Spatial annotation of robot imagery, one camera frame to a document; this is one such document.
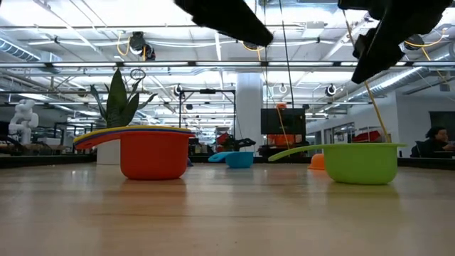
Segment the monitor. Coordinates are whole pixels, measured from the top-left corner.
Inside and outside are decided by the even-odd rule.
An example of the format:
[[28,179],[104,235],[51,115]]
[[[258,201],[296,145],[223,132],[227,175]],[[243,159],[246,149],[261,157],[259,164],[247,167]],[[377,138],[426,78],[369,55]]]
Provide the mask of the monitor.
[[[306,134],[305,110],[279,110],[286,134]],[[283,134],[277,109],[261,109],[261,134]]]

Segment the plant leaf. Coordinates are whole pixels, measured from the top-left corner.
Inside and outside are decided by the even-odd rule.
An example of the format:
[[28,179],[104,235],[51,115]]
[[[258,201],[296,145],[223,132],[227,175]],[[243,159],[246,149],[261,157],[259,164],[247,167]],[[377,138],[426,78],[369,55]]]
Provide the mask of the plant leaf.
[[137,106],[139,105],[139,93],[135,94],[130,102],[128,102],[127,107],[122,112],[122,124],[127,126],[136,114]]
[[157,95],[158,95],[158,93],[152,94],[152,95],[150,96],[150,98],[149,98],[146,102],[141,103],[141,104],[137,107],[137,110],[142,110],[143,108],[145,108],[145,106],[147,106],[147,104],[148,104],[150,101],[152,101],[152,100],[155,98],[155,96],[157,96]]
[[120,115],[119,108],[116,104],[113,104],[110,108],[107,109],[107,119],[106,127],[122,127],[122,117]]
[[98,91],[96,90],[94,85],[90,85],[90,94],[94,97],[94,99],[98,103],[98,108],[100,109],[101,117],[104,118],[105,120],[107,120],[106,110],[102,106],[102,102],[101,102],[100,96],[98,95]]
[[137,80],[137,81],[133,84],[132,90],[131,90],[131,94],[130,94],[129,97],[128,97],[128,102],[129,102],[129,100],[131,99],[131,97],[133,96],[133,94],[136,92],[137,87],[139,86],[139,83],[140,83],[141,81],[142,81],[142,79],[139,79],[139,80]]
[[127,106],[127,91],[125,84],[123,83],[122,74],[120,69],[117,68],[114,76],[112,77],[111,89],[109,91],[109,97],[107,98],[107,112],[109,108],[116,105],[119,108],[119,112],[122,113],[123,109]]

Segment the white robot figure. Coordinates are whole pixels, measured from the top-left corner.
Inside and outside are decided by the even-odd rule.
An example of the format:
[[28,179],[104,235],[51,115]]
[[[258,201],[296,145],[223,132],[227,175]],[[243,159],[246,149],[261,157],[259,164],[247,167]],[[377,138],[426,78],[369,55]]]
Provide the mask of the white robot figure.
[[[13,119],[9,122],[9,134],[17,134],[17,131],[21,131],[22,145],[30,144],[31,128],[36,128],[38,126],[38,114],[33,113],[32,110],[34,105],[34,100],[19,101],[19,104],[14,107],[16,113],[14,114]],[[17,124],[20,119],[23,119],[22,123]]]

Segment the wooden table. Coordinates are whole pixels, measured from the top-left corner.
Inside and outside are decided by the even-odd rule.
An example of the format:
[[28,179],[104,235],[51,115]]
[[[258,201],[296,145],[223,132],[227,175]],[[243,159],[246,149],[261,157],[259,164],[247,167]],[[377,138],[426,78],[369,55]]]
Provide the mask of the wooden table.
[[455,172],[350,186],[303,164],[203,164],[156,182],[116,166],[5,169],[0,213],[2,256],[453,255]]

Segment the ceiling light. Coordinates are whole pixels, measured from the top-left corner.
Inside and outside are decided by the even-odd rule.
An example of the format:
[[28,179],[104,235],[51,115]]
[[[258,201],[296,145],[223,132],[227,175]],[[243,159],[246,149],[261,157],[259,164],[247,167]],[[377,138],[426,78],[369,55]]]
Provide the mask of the ceiling light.
[[55,107],[57,107],[57,108],[59,108],[61,110],[68,111],[68,112],[74,112],[74,110],[70,109],[69,107],[60,106],[60,105],[56,105]]
[[356,66],[357,62],[342,62],[342,66]]
[[337,103],[337,105],[368,105],[371,102],[333,102]]
[[414,66],[453,66],[454,61],[422,61],[414,62]]
[[176,66],[187,66],[187,62],[176,62],[176,61],[154,61],[154,62],[128,62],[123,63],[125,67],[176,67]]
[[307,117],[306,120],[325,120],[327,117]]
[[21,93],[21,94],[19,94],[19,96],[27,97],[27,98],[33,99],[33,100],[50,100],[46,96],[39,95],[39,94],[33,94],[33,93]]
[[44,63],[0,63],[0,68],[44,68]]
[[183,115],[183,116],[188,116],[188,115],[198,115],[198,116],[204,116],[204,115],[225,116],[225,115],[234,115],[234,113],[182,113],[181,115]]
[[81,110],[81,111],[78,111],[78,112],[81,113],[81,114],[86,114],[86,115],[93,116],[93,117],[100,115],[98,112],[94,112],[94,111]]
[[83,105],[84,102],[49,102],[49,105]]
[[123,59],[121,56],[118,56],[118,55],[115,55],[114,58],[119,59],[121,61],[125,61],[125,59]]
[[273,61],[269,62],[270,66],[332,66],[333,62],[328,62],[328,61],[292,61],[292,62],[287,62],[287,61]]
[[198,61],[196,62],[197,66],[260,66],[261,62],[259,61]]
[[91,67],[115,67],[116,63],[52,63],[56,68],[91,68]]
[[325,113],[305,113],[306,116],[314,116],[314,115],[318,115],[318,116],[326,116],[327,114]]

